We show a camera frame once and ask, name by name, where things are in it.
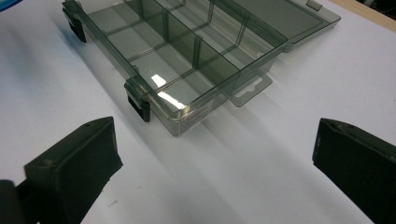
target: blue object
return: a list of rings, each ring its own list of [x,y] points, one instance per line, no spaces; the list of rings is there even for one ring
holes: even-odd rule
[[[22,0],[0,0],[0,12],[17,5]]]

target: plastic organizer box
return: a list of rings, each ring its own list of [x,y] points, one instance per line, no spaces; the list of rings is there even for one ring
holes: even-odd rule
[[[180,135],[230,99],[241,106],[272,81],[276,56],[340,17],[299,0],[66,0],[64,14],[126,79],[128,100]],[[255,84],[254,91],[240,94]]]

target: gray translucent container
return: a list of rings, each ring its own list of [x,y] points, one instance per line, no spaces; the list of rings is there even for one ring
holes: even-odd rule
[[[272,83],[265,73],[279,53],[340,20],[299,0],[66,0],[64,13],[119,69],[142,119],[152,111],[172,135],[228,99],[249,101]]]

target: tabletop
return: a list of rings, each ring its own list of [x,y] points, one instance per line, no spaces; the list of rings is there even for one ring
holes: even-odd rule
[[[180,137],[132,109],[124,79],[72,33],[61,0],[0,13],[0,178],[112,116],[123,167],[82,223],[372,223],[312,162],[320,118],[396,145],[396,34],[337,6],[329,32],[277,57],[274,83]]]

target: white surface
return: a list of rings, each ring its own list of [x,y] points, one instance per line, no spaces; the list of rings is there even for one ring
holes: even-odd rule
[[[371,223],[311,155],[320,118],[396,145],[396,34],[323,0],[343,18],[333,30],[282,54],[274,84],[245,106],[226,103],[175,138],[136,115],[122,77],[77,40],[61,2],[0,13],[0,179],[19,184],[28,161],[113,116],[124,166],[85,224]]]

